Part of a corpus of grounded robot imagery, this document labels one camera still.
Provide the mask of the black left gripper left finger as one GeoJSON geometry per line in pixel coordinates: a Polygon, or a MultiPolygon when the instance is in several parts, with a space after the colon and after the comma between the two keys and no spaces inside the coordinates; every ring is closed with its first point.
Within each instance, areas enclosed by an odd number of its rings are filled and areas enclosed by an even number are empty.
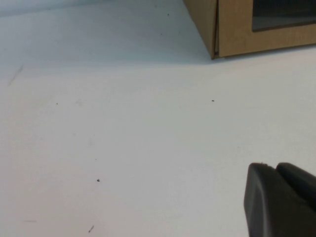
{"type": "Polygon", "coordinates": [[[251,237],[314,237],[316,209],[290,187],[276,168],[248,167],[244,210],[251,237]]]}

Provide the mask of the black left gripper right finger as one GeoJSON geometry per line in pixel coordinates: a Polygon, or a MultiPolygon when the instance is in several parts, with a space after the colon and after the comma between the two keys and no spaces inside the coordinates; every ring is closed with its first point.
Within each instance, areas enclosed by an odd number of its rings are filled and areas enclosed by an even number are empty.
{"type": "Polygon", "coordinates": [[[276,170],[298,196],[304,199],[311,208],[316,208],[316,177],[314,175],[285,162],[279,163],[276,170]]]}

